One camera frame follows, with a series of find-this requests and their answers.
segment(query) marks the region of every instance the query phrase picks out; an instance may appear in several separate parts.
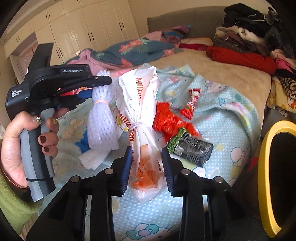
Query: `gray headboard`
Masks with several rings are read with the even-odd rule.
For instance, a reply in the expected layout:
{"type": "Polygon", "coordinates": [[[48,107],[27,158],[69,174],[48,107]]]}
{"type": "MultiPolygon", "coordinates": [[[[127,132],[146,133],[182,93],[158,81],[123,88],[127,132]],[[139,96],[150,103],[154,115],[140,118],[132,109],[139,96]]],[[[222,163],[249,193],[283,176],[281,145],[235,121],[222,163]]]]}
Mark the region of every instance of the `gray headboard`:
{"type": "Polygon", "coordinates": [[[166,13],[154,18],[147,18],[149,33],[165,30],[178,25],[191,24],[185,38],[209,37],[213,38],[216,27],[224,20],[225,7],[196,7],[166,13]]]}

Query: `polka dot pattern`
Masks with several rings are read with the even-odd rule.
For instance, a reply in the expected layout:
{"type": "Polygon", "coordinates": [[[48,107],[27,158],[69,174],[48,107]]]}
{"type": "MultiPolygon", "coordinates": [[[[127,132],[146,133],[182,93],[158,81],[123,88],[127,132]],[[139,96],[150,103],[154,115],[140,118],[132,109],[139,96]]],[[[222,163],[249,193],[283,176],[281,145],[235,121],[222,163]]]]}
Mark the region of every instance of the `polka dot pattern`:
{"type": "MultiPolygon", "coordinates": [[[[194,163],[181,159],[183,166],[193,170],[200,177],[213,179],[217,175],[222,176],[230,185],[233,185],[242,168],[253,155],[260,137],[258,114],[253,104],[229,86],[205,80],[200,75],[194,77],[194,73],[188,66],[180,69],[158,70],[158,76],[161,84],[157,100],[160,102],[168,100],[172,111],[177,115],[190,98],[189,89],[201,89],[191,123],[204,138],[214,144],[214,149],[204,167],[198,167],[194,163]]],[[[87,119],[91,106],[91,101],[86,101],[76,110],[65,115],[59,120],[60,129],[65,130],[74,118],[87,119]]],[[[78,127],[78,130],[84,133],[85,125],[78,127]]],[[[164,146],[162,134],[157,133],[157,136],[161,145],[164,146]]],[[[55,162],[64,172],[55,177],[57,188],[44,199],[41,211],[62,188],[63,181],[69,180],[73,175],[79,175],[82,178],[96,175],[110,167],[114,159],[122,157],[129,144],[128,134],[124,133],[119,140],[120,149],[112,151],[94,171],[77,168],[80,162],[77,158],[79,150],[75,146],[76,141],[78,141],[77,138],[60,140],[59,154],[55,162]]],[[[207,208],[206,196],[203,196],[203,200],[204,207],[207,208]]],[[[130,241],[128,235],[134,235],[137,238],[140,235],[143,241],[158,240],[160,236],[164,238],[172,232],[177,232],[181,224],[183,198],[173,198],[167,190],[150,202],[140,205],[128,188],[123,197],[112,197],[112,204],[117,241],[130,241]]],[[[86,210],[85,240],[89,241],[91,196],[88,198],[86,210]]]]}

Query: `gold nail art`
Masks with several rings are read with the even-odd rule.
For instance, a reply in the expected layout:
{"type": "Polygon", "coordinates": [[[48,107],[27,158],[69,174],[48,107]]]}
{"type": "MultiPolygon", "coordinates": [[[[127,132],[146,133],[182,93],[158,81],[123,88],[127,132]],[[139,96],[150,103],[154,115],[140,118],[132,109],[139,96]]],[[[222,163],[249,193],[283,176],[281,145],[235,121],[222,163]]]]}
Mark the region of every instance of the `gold nail art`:
{"type": "Polygon", "coordinates": [[[34,119],[36,122],[42,122],[40,116],[38,116],[38,115],[34,116],[34,119]]]}
{"type": "Polygon", "coordinates": [[[57,120],[56,119],[52,119],[52,125],[56,125],[57,124],[57,120]]]}

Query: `hand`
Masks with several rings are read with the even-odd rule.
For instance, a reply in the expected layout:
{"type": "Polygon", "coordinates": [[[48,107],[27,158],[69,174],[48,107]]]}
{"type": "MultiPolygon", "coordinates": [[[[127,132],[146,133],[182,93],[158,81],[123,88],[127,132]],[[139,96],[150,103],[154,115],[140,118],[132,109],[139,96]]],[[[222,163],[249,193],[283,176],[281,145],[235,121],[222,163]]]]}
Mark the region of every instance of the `hand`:
{"type": "MultiPolygon", "coordinates": [[[[56,119],[62,117],[67,112],[68,109],[66,108],[56,110],[53,118],[46,120],[46,127],[50,132],[38,137],[38,142],[42,145],[42,152],[47,156],[56,157],[57,155],[57,144],[59,142],[57,132],[59,131],[59,123],[56,119]]],[[[1,150],[2,168],[14,183],[22,187],[27,187],[28,182],[22,165],[20,134],[23,129],[31,131],[36,129],[40,124],[41,122],[36,121],[35,117],[22,111],[17,114],[5,131],[1,150]]]]}

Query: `gripper handle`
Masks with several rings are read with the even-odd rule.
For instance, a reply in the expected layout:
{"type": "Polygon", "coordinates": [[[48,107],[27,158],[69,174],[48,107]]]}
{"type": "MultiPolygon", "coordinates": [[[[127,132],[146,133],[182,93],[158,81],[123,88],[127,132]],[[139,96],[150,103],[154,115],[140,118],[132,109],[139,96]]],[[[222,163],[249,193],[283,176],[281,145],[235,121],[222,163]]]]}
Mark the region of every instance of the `gripper handle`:
{"type": "Polygon", "coordinates": [[[55,190],[52,158],[43,154],[38,142],[39,135],[49,132],[45,121],[53,115],[54,108],[43,110],[40,113],[42,124],[32,131],[23,130],[20,134],[22,163],[34,202],[55,190]]]}

